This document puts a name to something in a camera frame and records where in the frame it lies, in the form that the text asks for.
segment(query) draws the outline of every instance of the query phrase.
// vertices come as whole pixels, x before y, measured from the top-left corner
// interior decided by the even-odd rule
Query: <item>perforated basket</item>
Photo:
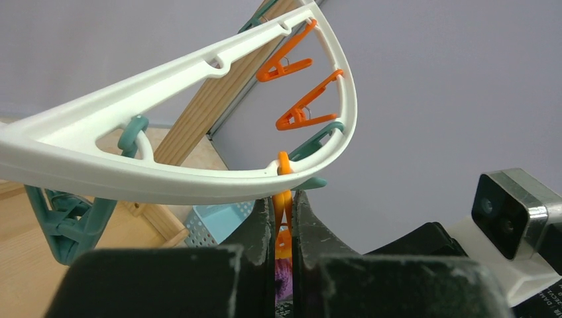
[[[188,215],[186,238],[189,247],[215,246],[224,241],[250,215],[254,201],[195,205]]]

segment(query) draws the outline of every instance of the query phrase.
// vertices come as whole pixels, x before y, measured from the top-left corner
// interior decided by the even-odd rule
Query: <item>wall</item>
[[[236,34],[262,0],[2,0],[0,115],[26,117]],[[171,126],[194,85],[148,117]]]
[[[359,121],[309,192],[319,218],[367,252],[424,222],[470,213],[481,172],[525,168],[562,193],[562,1],[326,1],[351,65]],[[275,120],[329,73],[314,37],[307,70],[259,83],[214,136],[230,169],[263,168],[320,127]],[[329,89],[313,116],[337,111]]]

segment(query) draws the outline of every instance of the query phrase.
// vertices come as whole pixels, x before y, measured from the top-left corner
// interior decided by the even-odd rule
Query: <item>light blue basket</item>
[[[224,241],[250,215],[254,201],[221,205],[195,205],[188,215],[189,247],[215,246]]]

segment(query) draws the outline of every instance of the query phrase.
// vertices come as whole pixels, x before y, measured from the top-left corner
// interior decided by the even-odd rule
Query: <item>white drying rack frame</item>
[[[30,186],[140,203],[203,205],[250,201],[292,189],[338,158],[357,122],[351,70],[335,34],[312,0],[258,27],[202,48],[99,91],[0,127],[0,178]],[[277,175],[277,160],[261,170],[216,171],[159,164],[143,132],[136,139],[142,159],[106,153],[95,141],[205,78],[220,78],[231,64],[302,22],[315,33],[333,70],[343,70],[337,88],[335,130],[315,154],[291,162],[294,173]]]

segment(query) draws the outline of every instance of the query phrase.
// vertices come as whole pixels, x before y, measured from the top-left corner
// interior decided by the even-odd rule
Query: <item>camera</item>
[[[472,218],[508,260],[526,260],[555,251],[562,240],[562,197],[523,169],[482,174]]]

